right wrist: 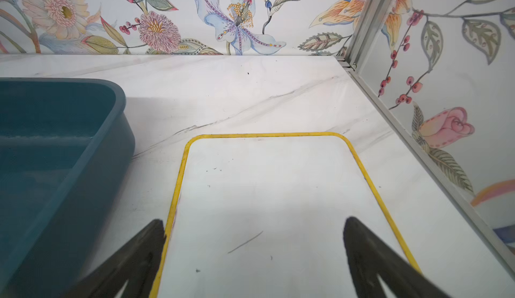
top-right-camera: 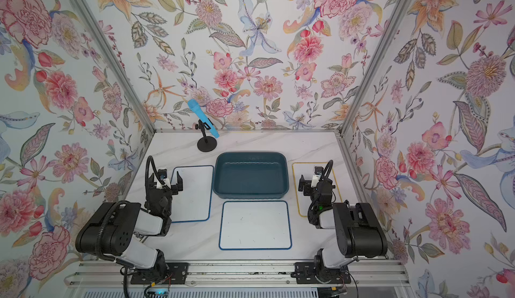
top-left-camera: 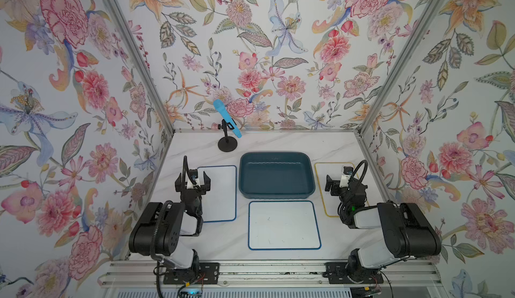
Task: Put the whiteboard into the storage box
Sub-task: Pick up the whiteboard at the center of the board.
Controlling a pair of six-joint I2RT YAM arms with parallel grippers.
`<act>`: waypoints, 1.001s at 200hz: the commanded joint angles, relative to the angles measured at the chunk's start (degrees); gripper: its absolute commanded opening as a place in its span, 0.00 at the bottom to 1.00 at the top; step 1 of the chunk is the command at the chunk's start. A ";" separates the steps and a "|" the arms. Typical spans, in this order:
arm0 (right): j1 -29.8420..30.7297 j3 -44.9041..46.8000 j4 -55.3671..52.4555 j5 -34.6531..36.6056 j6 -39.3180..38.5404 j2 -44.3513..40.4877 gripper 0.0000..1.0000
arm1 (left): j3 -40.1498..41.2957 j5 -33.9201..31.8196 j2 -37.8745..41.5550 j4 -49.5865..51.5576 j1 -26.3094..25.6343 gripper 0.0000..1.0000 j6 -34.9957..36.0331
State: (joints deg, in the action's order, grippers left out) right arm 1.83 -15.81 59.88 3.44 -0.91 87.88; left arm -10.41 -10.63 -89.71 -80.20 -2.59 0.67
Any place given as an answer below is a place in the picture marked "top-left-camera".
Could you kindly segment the blue-framed whiteboard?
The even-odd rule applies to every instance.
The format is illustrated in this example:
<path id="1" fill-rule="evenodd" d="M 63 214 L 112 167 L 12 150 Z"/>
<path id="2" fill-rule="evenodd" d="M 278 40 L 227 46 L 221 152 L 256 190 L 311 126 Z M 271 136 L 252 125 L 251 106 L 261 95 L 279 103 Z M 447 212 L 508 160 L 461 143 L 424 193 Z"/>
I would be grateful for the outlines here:
<path id="1" fill-rule="evenodd" d="M 322 247 L 312 201 L 251 201 L 248 247 L 252 251 L 316 251 Z"/>
<path id="2" fill-rule="evenodd" d="M 203 220 L 207 223 L 231 222 L 237 217 L 237 167 L 234 165 L 198 168 L 211 179 L 211 189 L 202 196 Z"/>

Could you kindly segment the teal plastic storage box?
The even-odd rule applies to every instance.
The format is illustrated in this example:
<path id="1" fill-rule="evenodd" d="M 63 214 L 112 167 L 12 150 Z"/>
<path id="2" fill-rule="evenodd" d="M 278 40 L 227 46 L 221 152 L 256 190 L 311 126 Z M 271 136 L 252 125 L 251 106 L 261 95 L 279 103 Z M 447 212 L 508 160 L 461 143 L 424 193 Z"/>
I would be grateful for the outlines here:
<path id="1" fill-rule="evenodd" d="M 308 155 L 301 152 L 250 152 L 241 157 L 239 190 L 253 200 L 304 200 L 315 192 Z"/>

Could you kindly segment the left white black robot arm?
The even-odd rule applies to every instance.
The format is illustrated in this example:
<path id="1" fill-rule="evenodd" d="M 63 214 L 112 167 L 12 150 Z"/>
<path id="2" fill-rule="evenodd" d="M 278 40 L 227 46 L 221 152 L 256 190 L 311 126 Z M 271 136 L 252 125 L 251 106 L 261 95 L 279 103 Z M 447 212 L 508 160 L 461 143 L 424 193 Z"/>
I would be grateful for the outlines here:
<path id="1" fill-rule="evenodd" d="M 131 253 L 148 256 L 168 270 L 198 273 L 198 253 L 181 243 L 180 237 L 200 235 L 203 196 L 211 190 L 211 179 L 190 169 L 184 157 L 174 186 L 180 201 L 150 202 L 131 231 L 128 247 Z"/>

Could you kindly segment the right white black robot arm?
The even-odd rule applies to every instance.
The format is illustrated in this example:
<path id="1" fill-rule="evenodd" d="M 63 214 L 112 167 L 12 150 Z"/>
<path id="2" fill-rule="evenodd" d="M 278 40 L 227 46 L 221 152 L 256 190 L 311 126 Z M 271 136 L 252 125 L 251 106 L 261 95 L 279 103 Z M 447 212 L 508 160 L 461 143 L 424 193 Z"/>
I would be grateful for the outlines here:
<path id="1" fill-rule="evenodd" d="M 363 183 L 368 162 L 356 168 L 343 167 L 341 177 L 326 176 L 324 191 L 337 197 L 340 221 L 355 230 L 380 230 L 382 239 L 351 251 L 345 274 L 359 281 L 392 264 L 409 258 L 425 258 L 441 253 L 442 243 L 417 204 L 392 201 L 366 205 L 367 185 Z"/>

